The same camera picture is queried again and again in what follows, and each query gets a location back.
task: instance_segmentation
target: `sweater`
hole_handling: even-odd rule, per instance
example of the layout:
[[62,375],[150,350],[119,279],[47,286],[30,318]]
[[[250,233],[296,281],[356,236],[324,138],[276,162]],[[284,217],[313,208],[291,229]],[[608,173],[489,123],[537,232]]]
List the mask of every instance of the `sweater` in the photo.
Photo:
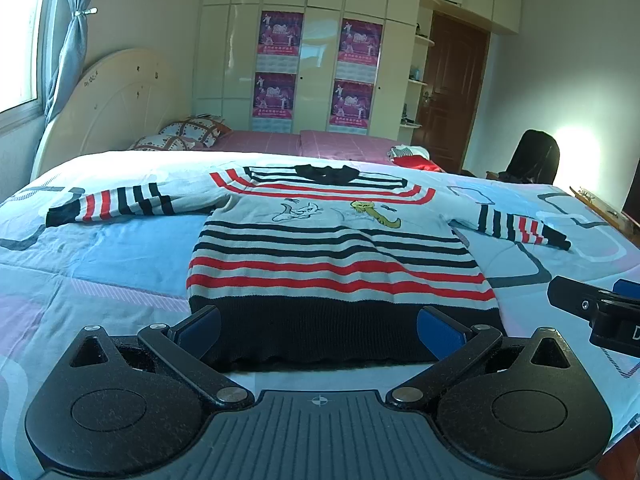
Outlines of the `sweater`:
[[433,360],[416,330],[426,304],[466,326],[503,330],[494,292],[449,222],[570,247],[535,219],[348,166],[230,166],[119,187],[51,208],[46,225],[196,211],[208,218],[187,295],[193,312],[220,311],[222,330],[204,357],[216,366]]

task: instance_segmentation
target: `headboard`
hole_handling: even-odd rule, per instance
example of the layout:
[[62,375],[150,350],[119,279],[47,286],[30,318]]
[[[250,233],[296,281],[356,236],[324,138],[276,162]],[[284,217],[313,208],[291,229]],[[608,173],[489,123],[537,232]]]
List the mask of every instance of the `headboard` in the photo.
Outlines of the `headboard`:
[[85,72],[47,126],[31,179],[79,155],[126,150],[188,113],[182,83],[160,54],[146,48],[111,54]]

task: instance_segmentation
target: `wooden floor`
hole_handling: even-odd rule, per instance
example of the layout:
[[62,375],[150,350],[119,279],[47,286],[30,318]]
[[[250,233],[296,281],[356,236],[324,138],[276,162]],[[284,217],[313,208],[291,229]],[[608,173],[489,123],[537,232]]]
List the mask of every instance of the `wooden floor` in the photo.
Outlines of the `wooden floor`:
[[611,451],[605,453],[596,471],[604,480],[634,480],[640,456],[640,427],[633,430]]

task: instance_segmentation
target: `red stripe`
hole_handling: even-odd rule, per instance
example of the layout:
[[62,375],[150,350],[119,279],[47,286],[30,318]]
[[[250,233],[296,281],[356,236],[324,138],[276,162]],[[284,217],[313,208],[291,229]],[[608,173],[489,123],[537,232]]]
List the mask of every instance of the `red stripe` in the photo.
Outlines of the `red stripe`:
[[233,187],[227,184],[224,180],[222,180],[222,177],[220,177],[220,174],[218,173],[210,173],[210,175],[217,186],[228,189],[229,191],[232,191],[234,193],[254,195],[254,196],[269,196],[272,198],[290,198],[292,196],[295,196],[296,198],[309,198],[314,200],[345,200],[347,202],[352,202],[354,200],[367,200],[369,202],[385,202],[389,204],[421,205],[429,202],[433,198],[433,196],[436,194],[436,190],[431,187],[427,190],[427,194],[418,200],[392,200],[389,198],[380,198],[379,196],[361,197],[361,196],[328,196],[328,195],[291,194],[291,193],[288,193],[288,194],[287,193],[265,193],[265,192],[263,193],[259,191],[247,191],[245,189],[238,189],[237,187]]
[[95,209],[95,197],[93,195],[86,196],[86,213],[82,217],[83,222],[90,222],[91,217],[94,215]]
[[111,193],[109,191],[101,192],[102,195],[102,206],[100,207],[100,218],[102,220],[108,220],[111,218],[109,213],[109,209],[111,208]]
[[489,301],[495,298],[494,292],[489,288],[484,292],[476,290],[452,290],[450,288],[435,288],[431,285],[415,282],[397,283],[371,283],[365,280],[354,280],[349,283],[340,283],[327,278],[312,278],[310,280],[294,280],[292,278],[251,278],[249,276],[233,276],[230,278],[212,278],[203,274],[192,274],[187,279],[187,288],[192,285],[205,286],[207,288],[220,288],[221,286],[253,286],[268,288],[280,286],[285,288],[328,288],[337,292],[356,292],[358,290],[378,290],[388,294],[402,294],[405,292],[418,292],[433,294],[441,298],[459,298],[462,300]]
[[236,270],[236,269],[258,269],[268,271],[283,272],[316,272],[325,270],[340,276],[348,276],[354,272],[405,272],[416,278],[429,280],[430,282],[449,282],[449,283],[483,283],[484,276],[482,273],[475,276],[465,276],[464,274],[446,274],[443,272],[419,272],[417,270],[409,270],[397,262],[380,262],[377,260],[369,260],[368,262],[355,262],[345,267],[335,266],[328,262],[320,262],[316,264],[278,264],[274,262],[225,262],[207,256],[198,256],[190,261],[189,268],[201,265],[212,267],[220,270]]
[[520,223],[518,224],[518,229],[520,229],[520,232],[522,233],[522,243],[524,244],[528,244],[529,243],[529,234],[527,233],[527,218],[524,216],[520,217]]
[[531,221],[531,233],[536,237],[536,241],[534,242],[535,244],[541,244],[542,243],[542,237],[538,236],[538,222],[535,220]]
[[351,194],[351,195],[374,194],[374,195],[380,195],[380,196],[406,197],[406,196],[414,196],[420,193],[420,190],[422,189],[417,184],[413,188],[411,188],[409,191],[403,191],[402,193],[393,193],[391,191],[349,191],[347,189],[314,189],[312,187],[289,186],[288,184],[258,184],[256,186],[254,183],[248,182],[247,180],[239,176],[236,173],[236,170],[226,170],[226,174],[228,174],[228,176],[231,177],[232,180],[235,180],[238,184],[241,184],[242,186],[253,187],[253,188],[269,187],[271,189],[285,189],[285,190],[291,190],[291,191],[310,191],[310,192],[338,193],[338,194]]

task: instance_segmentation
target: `black office chair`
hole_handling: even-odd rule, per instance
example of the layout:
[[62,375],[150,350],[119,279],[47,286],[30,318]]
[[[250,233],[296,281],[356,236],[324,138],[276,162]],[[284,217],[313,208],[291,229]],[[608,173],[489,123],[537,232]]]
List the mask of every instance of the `black office chair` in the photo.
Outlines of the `black office chair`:
[[498,180],[515,184],[553,184],[560,163],[560,148],[548,133],[524,132],[506,171]]

